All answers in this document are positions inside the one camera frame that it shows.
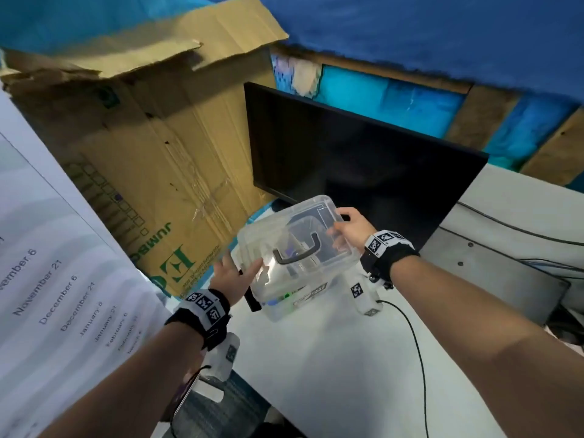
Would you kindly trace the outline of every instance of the wooden board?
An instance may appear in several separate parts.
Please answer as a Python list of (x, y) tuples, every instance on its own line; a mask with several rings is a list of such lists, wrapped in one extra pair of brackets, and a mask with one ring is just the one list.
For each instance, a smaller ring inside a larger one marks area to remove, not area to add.
[(370, 73), (395, 80), (402, 80), (417, 85), (444, 89), (451, 92), (467, 94), (472, 84), (465, 81), (450, 80), (448, 78), (424, 75), (418, 72), (406, 72), (388, 66), (379, 66), (366, 61), (353, 60), (349, 58), (337, 57), (336, 55), (313, 52), (301, 48), (287, 47), (282, 44), (274, 44), (270, 49), (273, 53), (287, 55), (288, 57), (303, 58), (319, 64), (328, 64), (351, 71)]
[(584, 172), (584, 109), (577, 109), (525, 163), (521, 173), (565, 186)]
[(513, 110), (520, 94), (474, 85), (450, 124), (444, 139), (483, 150), (503, 120)]

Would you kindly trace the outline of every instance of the wrist strap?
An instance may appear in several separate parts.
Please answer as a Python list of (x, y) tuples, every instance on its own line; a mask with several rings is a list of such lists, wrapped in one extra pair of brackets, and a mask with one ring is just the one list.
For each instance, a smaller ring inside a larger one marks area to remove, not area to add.
[(203, 349), (212, 350), (227, 336), (230, 308), (229, 301), (221, 292), (203, 289), (186, 297), (164, 324), (181, 322), (190, 326), (203, 337)]
[(361, 265), (365, 272), (391, 282), (391, 265), (407, 256), (420, 256), (413, 244), (392, 231), (379, 231), (371, 235), (365, 243)]

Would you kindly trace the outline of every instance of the black monitor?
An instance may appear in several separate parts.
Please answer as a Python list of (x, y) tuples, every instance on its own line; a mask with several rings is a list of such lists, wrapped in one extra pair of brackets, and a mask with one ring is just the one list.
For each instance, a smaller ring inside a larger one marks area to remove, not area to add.
[(290, 204), (319, 194), (421, 249), (488, 159), (442, 139), (245, 83), (254, 184)]

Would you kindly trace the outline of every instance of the cardboard box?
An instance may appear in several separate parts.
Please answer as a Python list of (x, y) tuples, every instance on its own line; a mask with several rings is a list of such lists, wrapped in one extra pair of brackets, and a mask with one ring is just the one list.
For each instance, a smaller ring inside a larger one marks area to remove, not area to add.
[(51, 58), (7, 50), (2, 81), (144, 273), (184, 295), (271, 197), (253, 186), (243, 83), (275, 87), (287, 38), (230, 0)]

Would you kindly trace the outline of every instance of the hand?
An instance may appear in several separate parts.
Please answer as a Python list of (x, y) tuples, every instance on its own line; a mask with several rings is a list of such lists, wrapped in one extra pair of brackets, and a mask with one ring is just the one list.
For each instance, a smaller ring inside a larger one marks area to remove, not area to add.
[[(363, 254), (365, 251), (365, 242), (371, 235), (375, 234), (376, 229), (367, 218), (362, 216), (354, 207), (339, 207), (337, 208), (336, 213), (339, 215), (348, 215), (351, 220), (342, 222), (335, 221), (334, 228), (344, 235), (346, 240)], [(342, 239), (337, 239), (335, 240), (334, 246), (341, 248), (342, 243)]]
[(223, 258), (213, 264), (215, 275), (211, 278), (209, 287), (225, 295), (233, 307), (244, 296), (253, 277), (257, 275), (262, 266), (263, 258), (258, 258), (244, 271), (243, 275), (239, 275), (239, 270), (231, 258), (231, 252), (227, 250)]

